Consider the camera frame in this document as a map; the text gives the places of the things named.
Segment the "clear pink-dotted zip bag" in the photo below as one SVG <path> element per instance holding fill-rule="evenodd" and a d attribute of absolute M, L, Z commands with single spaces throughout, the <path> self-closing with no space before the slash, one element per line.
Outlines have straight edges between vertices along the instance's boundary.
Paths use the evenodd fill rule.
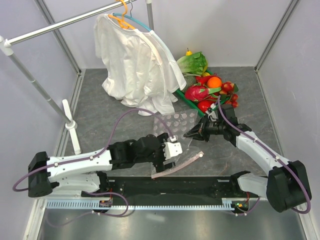
<path fill-rule="evenodd" d="M 196 123 L 198 111 L 195 109 L 183 110 L 167 115 L 157 115 L 153 121 L 153 135 L 156 137 L 163 133 L 170 135 L 164 144 L 164 167 L 165 170 L 157 172 L 156 168 L 151 169 L 151 178 L 156 179 L 173 174 L 197 159 L 204 156 L 198 147 L 192 147 L 192 139 L 185 137 Z"/>

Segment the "green lettuce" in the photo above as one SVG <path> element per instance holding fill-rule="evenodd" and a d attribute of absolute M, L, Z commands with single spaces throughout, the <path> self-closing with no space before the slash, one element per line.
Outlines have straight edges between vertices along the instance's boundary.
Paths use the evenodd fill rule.
<path fill-rule="evenodd" d="M 176 63 L 183 74 L 201 76 L 208 68 L 207 59 L 201 51 L 185 55 L 179 58 Z"/>

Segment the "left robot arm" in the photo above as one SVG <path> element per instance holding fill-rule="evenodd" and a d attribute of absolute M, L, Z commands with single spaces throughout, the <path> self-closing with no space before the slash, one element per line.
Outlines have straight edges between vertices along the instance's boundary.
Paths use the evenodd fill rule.
<path fill-rule="evenodd" d="M 45 151 L 38 152 L 28 166 L 28 196 L 104 197 L 112 188 L 108 171 L 152 163 L 155 171 L 161 173 L 173 168 L 173 158 L 182 152 L 181 143 L 167 133 L 118 141 L 79 155 L 49 157 Z"/>

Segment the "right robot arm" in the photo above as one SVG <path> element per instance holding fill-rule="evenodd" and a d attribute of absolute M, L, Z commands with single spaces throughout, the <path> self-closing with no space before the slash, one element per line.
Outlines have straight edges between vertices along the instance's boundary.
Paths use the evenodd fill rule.
<path fill-rule="evenodd" d="M 279 213 L 289 209 L 297 211 L 298 206 L 306 204 L 306 209 L 299 213 L 309 213 L 312 193 L 304 164 L 299 160 L 288 160 L 263 143 L 250 127 L 238 122 L 231 105 L 219 105 L 216 112 L 215 119 L 206 114 L 184 136 L 208 142 L 212 135 L 222 135 L 253 159 L 266 174 L 262 177 L 242 171 L 232 175 L 230 193 L 240 197 L 249 192 L 265 198 Z"/>

